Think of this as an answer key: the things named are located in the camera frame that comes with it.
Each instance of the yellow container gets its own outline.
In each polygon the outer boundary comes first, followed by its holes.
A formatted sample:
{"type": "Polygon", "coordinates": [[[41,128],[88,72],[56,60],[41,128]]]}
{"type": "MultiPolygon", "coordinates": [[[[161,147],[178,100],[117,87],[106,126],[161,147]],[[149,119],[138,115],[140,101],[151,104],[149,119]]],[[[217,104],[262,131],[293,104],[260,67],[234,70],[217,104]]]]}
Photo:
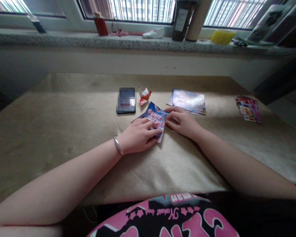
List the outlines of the yellow container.
{"type": "Polygon", "coordinates": [[[210,41],[216,44],[228,45],[233,39],[235,34],[236,34],[235,31],[219,29],[215,31],[210,41]]]}

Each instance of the finger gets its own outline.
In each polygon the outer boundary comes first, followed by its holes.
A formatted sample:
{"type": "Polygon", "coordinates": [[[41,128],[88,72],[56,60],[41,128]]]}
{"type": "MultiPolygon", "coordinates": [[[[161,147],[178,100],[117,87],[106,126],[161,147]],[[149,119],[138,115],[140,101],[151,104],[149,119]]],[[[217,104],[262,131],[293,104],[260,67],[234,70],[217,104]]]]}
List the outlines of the finger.
{"type": "Polygon", "coordinates": [[[162,133],[161,129],[152,129],[152,130],[149,130],[147,134],[148,134],[148,137],[153,137],[160,133],[162,133]]]}
{"type": "Polygon", "coordinates": [[[170,128],[172,128],[173,130],[177,131],[180,127],[180,125],[176,124],[175,122],[168,120],[165,122],[166,125],[168,125],[170,128]]]}
{"type": "Polygon", "coordinates": [[[137,118],[137,119],[135,119],[135,120],[134,120],[133,122],[131,122],[131,123],[136,124],[136,123],[138,123],[140,120],[141,120],[141,118],[137,118]]]}
{"type": "Polygon", "coordinates": [[[170,120],[171,118],[175,118],[177,120],[180,120],[180,119],[182,119],[182,113],[172,111],[171,113],[169,113],[167,115],[167,117],[165,117],[165,121],[170,120]]]}
{"type": "Polygon", "coordinates": [[[155,129],[157,129],[157,125],[156,125],[155,122],[153,122],[153,121],[149,121],[149,122],[145,123],[144,126],[145,126],[145,128],[147,128],[147,129],[150,129],[150,128],[152,128],[152,127],[155,128],[155,129]]]}
{"type": "Polygon", "coordinates": [[[147,122],[149,122],[150,120],[148,118],[140,118],[140,120],[138,121],[138,124],[145,124],[147,122]]]}
{"type": "Polygon", "coordinates": [[[164,111],[165,112],[175,111],[175,112],[183,113],[185,111],[185,109],[180,108],[178,106],[173,106],[173,107],[166,108],[164,111]]]}
{"type": "Polygon", "coordinates": [[[147,143],[144,145],[145,149],[149,149],[152,147],[158,140],[157,139],[149,139],[147,143]]]}

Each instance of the silver bracelet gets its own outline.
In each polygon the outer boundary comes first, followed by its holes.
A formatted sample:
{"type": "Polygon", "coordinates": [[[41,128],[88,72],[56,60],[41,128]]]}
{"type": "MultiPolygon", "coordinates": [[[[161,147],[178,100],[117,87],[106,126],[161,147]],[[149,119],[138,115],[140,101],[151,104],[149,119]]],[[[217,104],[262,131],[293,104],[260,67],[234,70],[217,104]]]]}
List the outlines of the silver bracelet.
{"type": "Polygon", "coordinates": [[[119,152],[121,153],[121,155],[124,156],[124,153],[123,153],[121,147],[119,146],[118,140],[117,140],[116,137],[114,137],[114,141],[115,141],[115,145],[117,146],[117,149],[119,150],[119,152]]]}

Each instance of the granite window sill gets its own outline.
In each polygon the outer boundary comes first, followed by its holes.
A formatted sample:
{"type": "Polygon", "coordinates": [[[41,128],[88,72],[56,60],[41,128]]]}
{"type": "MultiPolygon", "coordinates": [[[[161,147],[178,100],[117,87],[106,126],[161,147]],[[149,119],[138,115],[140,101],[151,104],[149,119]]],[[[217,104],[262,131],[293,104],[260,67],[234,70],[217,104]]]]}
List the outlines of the granite window sill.
{"type": "Polygon", "coordinates": [[[175,42],[168,37],[163,39],[143,39],[140,36],[101,37],[96,33],[52,31],[39,34],[34,30],[13,29],[0,29],[0,44],[261,56],[289,56],[293,52],[293,49],[280,47],[238,47],[232,43],[218,45],[209,40],[175,42]]]}

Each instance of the beige tablecloth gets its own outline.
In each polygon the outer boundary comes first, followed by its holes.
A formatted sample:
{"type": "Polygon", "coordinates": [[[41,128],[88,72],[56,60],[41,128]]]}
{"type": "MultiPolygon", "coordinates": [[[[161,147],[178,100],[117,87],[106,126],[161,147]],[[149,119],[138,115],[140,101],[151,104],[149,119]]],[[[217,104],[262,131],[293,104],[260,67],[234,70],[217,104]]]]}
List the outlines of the beige tablecloth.
{"type": "MultiPolygon", "coordinates": [[[[172,89],[205,95],[195,116],[241,150],[296,182],[296,131],[259,103],[264,125],[244,121],[234,96],[247,94],[230,77],[52,74],[0,112],[0,202],[50,169],[112,139],[143,113],[117,115],[119,87],[148,87],[161,109],[172,89]]],[[[157,195],[228,188],[191,140],[165,128],[161,144],[123,157],[82,202],[104,204],[157,195]]]]}

